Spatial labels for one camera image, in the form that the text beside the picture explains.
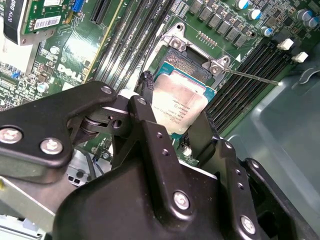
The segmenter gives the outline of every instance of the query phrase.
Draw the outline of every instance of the silver screw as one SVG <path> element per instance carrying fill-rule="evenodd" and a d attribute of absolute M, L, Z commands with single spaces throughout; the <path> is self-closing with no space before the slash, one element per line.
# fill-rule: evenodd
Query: silver screw
<path fill-rule="evenodd" d="M 0 130 L 0 142 L 4 144 L 15 144 L 22 139 L 22 133 L 14 128 L 7 127 Z"/>
<path fill-rule="evenodd" d="M 107 86 L 103 86 L 103 87 L 101 88 L 101 90 L 102 90 L 102 92 L 104 92 L 104 93 L 106 93 L 106 94 L 111 94 L 111 93 L 112 93 L 110 87 L 107 87 Z"/>
<path fill-rule="evenodd" d="M 58 139 L 52 137 L 43 140 L 40 144 L 40 149 L 45 154 L 56 155 L 61 153 L 64 148 Z"/>
<path fill-rule="evenodd" d="M 177 205 L 178 208 L 182 209 L 182 210 L 186 210 L 189 208 L 189 199 L 187 198 L 187 196 L 180 192 L 180 191 L 176 191 L 173 194 L 173 200 L 174 203 Z"/>
<path fill-rule="evenodd" d="M 242 216 L 241 217 L 241 223 L 244 229 L 249 233 L 249 234 L 255 234 L 256 233 L 256 228 L 253 222 L 247 217 L 247 216 Z"/>
<path fill-rule="evenodd" d="M 146 105 L 146 104 L 147 104 L 146 100 L 144 100 L 142 97 L 139 97 L 139 98 L 138 98 L 138 102 L 141 103 L 141 104 L 143 104 L 143 105 Z"/>
<path fill-rule="evenodd" d="M 231 144 L 229 143 L 229 142 L 225 142 L 225 145 L 226 145 L 226 147 L 228 148 L 228 149 L 232 149 L 232 146 L 231 146 Z"/>
<path fill-rule="evenodd" d="M 107 159 L 107 158 L 109 157 L 109 154 L 108 154 L 107 152 L 105 152 L 104 154 L 102 154 L 102 157 L 103 157 L 104 159 Z"/>
<path fill-rule="evenodd" d="M 255 163 L 254 161 L 252 161 L 252 165 L 253 165 L 256 169 L 259 168 L 259 165 L 258 165 L 257 163 Z"/>

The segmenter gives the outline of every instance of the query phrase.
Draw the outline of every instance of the white label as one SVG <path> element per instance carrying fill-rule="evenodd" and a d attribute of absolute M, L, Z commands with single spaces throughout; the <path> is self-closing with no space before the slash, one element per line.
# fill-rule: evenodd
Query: white label
<path fill-rule="evenodd" d="M 61 16 L 52 16 L 35 21 L 34 29 L 42 29 L 59 24 Z"/>
<path fill-rule="evenodd" d="M 43 6 L 48 7 L 48 6 L 56 6 L 60 4 L 60 0 L 44 0 Z"/>

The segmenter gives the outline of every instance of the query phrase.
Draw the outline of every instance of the green circuit board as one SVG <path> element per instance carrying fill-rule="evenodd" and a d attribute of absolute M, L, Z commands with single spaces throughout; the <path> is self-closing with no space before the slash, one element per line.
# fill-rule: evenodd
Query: green circuit board
<path fill-rule="evenodd" d="M 44 17 L 62 16 L 56 28 L 54 36 L 39 44 L 38 52 L 34 61 L 32 73 L 12 77 L 15 69 L 12 69 L 0 59 L 0 111 L 34 101 L 36 99 L 61 92 L 63 90 L 84 84 L 95 79 L 101 59 L 105 54 L 108 44 L 113 39 L 117 30 L 121 27 L 119 23 L 125 18 L 128 9 L 135 13 L 139 10 L 143 1 L 113 0 L 110 4 L 102 24 L 96 25 L 90 21 L 96 1 L 89 0 L 83 5 L 81 12 L 73 13 L 69 24 L 63 24 L 69 15 L 69 6 L 73 1 L 64 0 L 61 6 L 46 6 L 44 0 L 33 1 L 32 6 L 37 6 L 35 12 L 28 15 L 28 21 Z M 166 33 L 177 23 L 185 26 L 184 37 L 196 45 L 209 56 L 217 59 L 228 55 L 231 59 L 230 68 L 237 70 L 242 63 L 251 55 L 253 50 L 266 39 L 261 34 L 261 28 L 266 26 L 273 30 L 273 34 L 282 30 L 289 32 L 289 37 L 295 39 L 301 48 L 308 52 L 319 41 L 319 28 L 305 27 L 303 22 L 297 19 L 297 12 L 301 9 L 312 10 L 314 15 L 319 14 L 320 4 L 312 0 L 252 0 L 249 7 L 244 10 L 235 8 L 234 0 L 205 0 L 199 1 L 198 10 L 192 10 L 194 0 L 175 0 L 171 10 L 165 17 L 163 28 L 160 34 Z M 0 14 L 3 16 L 4 0 L 0 0 Z M 248 11 L 260 9 L 262 14 L 259 20 L 249 20 Z M 203 14 L 204 10 L 210 12 L 209 16 Z M 143 26 L 143 20 L 147 17 L 147 9 L 142 11 L 141 18 L 137 20 L 138 26 Z M 220 22 L 217 27 L 210 26 L 213 15 L 219 15 Z M 129 24 L 132 18 L 128 18 L 125 24 Z M 225 31 L 220 29 L 222 24 L 228 27 Z M 131 51 L 132 41 L 137 32 L 131 30 L 132 38 L 128 37 L 126 47 Z M 26 28 L 25 33 L 32 32 Z M 168 53 L 170 47 L 163 46 L 154 58 L 149 70 L 155 73 Z M 276 80 L 283 78 L 295 66 L 288 65 L 276 77 Z M 226 74 L 223 81 L 215 88 L 219 91 L 230 79 L 231 74 Z M 110 78 L 104 80 L 112 87 L 127 88 L 133 90 L 137 76 L 129 81 L 122 81 L 122 78 L 114 77 L 117 81 L 112 82 Z M 206 84 L 211 86 L 214 79 L 209 79 Z M 37 90 L 39 83 L 47 83 L 48 89 L 41 93 Z M 259 101 L 273 88 L 268 86 L 258 97 L 246 108 L 239 117 L 229 125 L 222 135 L 226 135 Z M 107 135 L 101 134 L 98 138 L 85 144 L 85 149 L 95 153 L 97 149 L 104 149 L 106 141 L 110 140 Z M 179 153 L 179 158 L 194 165 L 195 161 Z"/>
<path fill-rule="evenodd" d="M 69 14 L 72 14 L 70 9 L 73 2 L 72 0 L 31 1 L 24 33 L 29 34 L 39 29 L 66 24 Z"/>

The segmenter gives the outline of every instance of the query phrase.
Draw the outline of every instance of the electronic component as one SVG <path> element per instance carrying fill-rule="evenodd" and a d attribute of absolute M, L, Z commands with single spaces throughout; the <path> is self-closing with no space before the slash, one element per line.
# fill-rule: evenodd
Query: electronic component
<path fill-rule="evenodd" d="M 39 93 L 45 93 L 46 91 L 49 90 L 49 84 L 46 82 L 40 82 L 37 86 L 36 86 L 36 90 Z"/>
<path fill-rule="evenodd" d="M 85 0 L 75 0 L 72 6 L 72 11 L 74 11 L 75 13 L 80 12 L 84 3 L 85 3 Z"/>
<path fill-rule="evenodd" d="M 263 26 L 261 29 L 260 29 L 260 33 L 261 35 L 263 35 L 264 37 L 270 37 L 273 33 L 272 31 L 272 28 L 269 28 L 267 26 Z"/>
<path fill-rule="evenodd" d="M 296 14 L 296 18 L 300 21 L 306 22 L 309 21 L 312 18 L 312 11 L 301 9 Z"/>
<path fill-rule="evenodd" d="M 239 31 L 237 29 L 235 29 L 234 27 L 231 28 L 231 30 L 229 31 L 229 33 L 225 36 L 226 39 L 233 41 L 237 35 L 239 34 Z"/>
<path fill-rule="evenodd" d="M 242 29 L 242 33 L 243 34 L 247 34 L 247 32 L 249 31 L 249 27 L 245 26 L 243 29 Z"/>
<path fill-rule="evenodd" d="M 273 14 L 273 16 L 274 16 L 275 18 L 277 18 L 277 17 L 279 17 L 280 14 L 281 14 L 281 11 L 280 11 L 279 9 L 277 9 L 277 10 L 275 11 L 275 13 Z"/>
<path fill-rule="evenodd" d="M 303 24 L 308 28 L 315 28 L 319 23 L 318 17 L 312 17 L 309 21 L 304 21 Z"/>
<path fill-rule="evenodd" d="M 240 48 L 247 41 L 247 38 L 244 35 L 240 35 L 239 38 L 235 41 L 235 45 Z"/>
<path fill-rule="evenodd" d="M 199 18 L 202 20 L 202 21 L 207 21 L 210 17 L 210 15 L 212 14 L 212 10 L 209 8 L 209 7 L 205 7 L 202 12 L 200 13 L 199 15 Z"/>
<path fill-rule="evenodd" d="M 90 16 L 90 21 L 94 24 L 101 24 L 110 6 L 111 0 L 97 0 Z"/>
<path fill-rule="evenodd" d="M 304 29 L 301 29 L 300 32 L 298 32 L 297 35 L 298 35 L 300 38 L 303 39 L 303 38 L 306 36 L 306 34 L 307 34 L 307 31 L 304 30 Z"/>
<path fill-rule="evenodd" d="M 224 10 L 225 8 L 223 6 L 219 6 L 218 9 L 216 10 L 216 13 L 221 14 Z"/>
<path fill-rule="evenodd" d="M 286 26 L 290 26 L 293 22 L 294 21 L 289 16 L 283 21 L 284 25 L 286 25 Z"/>
<path fill-rule="evenodd" d="M 226 21 L 223 21 L 222 24 L 217 29 L 217 32 L 220 33 L 221 35 L 224 35 L 228 31 L 229 27 L 230 27 L 230 24 Z"/>
<path fill-rule="evenodd" d="M 283 42 L 280 42 L 277 45 L 277 48 L 280 49 L 280 50 L 287 51 L 292 47 L 293 44 L 294 44 L 294 41 L 292 41 L 290 38 L 287 38 Z"/>
<path fill-rule="evenodd" d="M 249 6 L 248 0 L 237 0 L 234 4 L 235 8 L 238 10 L 246 9 Z"/>
<path fill-rule="evenodd" d="M 155 76 L 152 109 L 168 133 L 182 135 L 214 97 L 215 91 L 165 62 Z"/>
<path fill-rule="evenodd" d="M 292 60 L 297 63 L 303 63 L 307 59 L 308 56 L 309 55 L 306 52 L 302 51 L 298 55 L 293 56 Z"/>
<path fill-rule="evenodd" d="M 224 17 L 226 21 L 229 21 L 232 18 L 232 14 L 230 12 L 227 13 L 227 15 Z"/>
<path fill-rule="evenodd" d="M 277 23 L 277 20 L 271 16 L 269 19 L 265 22 L 265 25 L 269 28 L 272 28 Z"/>
<path fill-rule="evenodd" d="M 7 39 L 3 31 L 3 20 L 0 17 L 0 62 L 29 74 L 34 65 L 38 45 L 19 46 Z"/>
<path fill-rule="evenodd" d="M 197 14 L 202 6 L 203 2 L 201 0 L 194 0 L 192 5 L 190 6 L 189 11 L 193 14 Z"/>
<path fill-rule="evenodd" d="M 240 21 L 239 19 L 237 19 L 237 20 L 234 22 L 233 26 L 234 26 L 235 28 L 237 28 L 240 24 L 241 24 L 241 21 Z"/>
<path fill-rule="evenodd" d="M 215 14 L 213 18 L 209 21 L 208 25 L 211 28 L 215 29 L 219 25 L 221 20 L 222 18 L 219 15 Z"/>
<path fill-rule="evenodd" d="M 45 75 L 39 75 L 38 76 L 38 82 L 39 83 L 44 83 L 45 81 L 47 81 L 47 77 Z"/>
<path fill-rule="evenodd" d="M 259 9 L 251 9 L 247 14 L 250 20 L 258 20 L 261 18 L 261 11 Z"/>

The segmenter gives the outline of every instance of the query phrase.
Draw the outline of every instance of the black cable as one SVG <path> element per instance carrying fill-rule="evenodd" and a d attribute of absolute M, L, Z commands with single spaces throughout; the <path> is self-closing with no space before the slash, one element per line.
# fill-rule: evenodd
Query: black cable
<path fill-rule="evenodd" d="M 96 175 L 95 167 L 94 167 L 93 161 L 92 161 L 89 153 L 78 146 L 75 147 L 75 149 L 80 151 L 85 156 L 86 162 L 88 163 L 89 173 L 90 173 L 91 179 L 96 179 L 97 175 Z"/>
<path fill-rule="evenodd" d="M 97 163 L 99 160 L 98 156 L 94 156 L 92 161 L 94 163 L 94 165 L 96 166 L 96 168 L 99 170 L 99 172 L 101 173 L 101 175 L 105 174 L 104 171 L 102 170 L 102 168 L 99 166 L 99 164 Z"/>

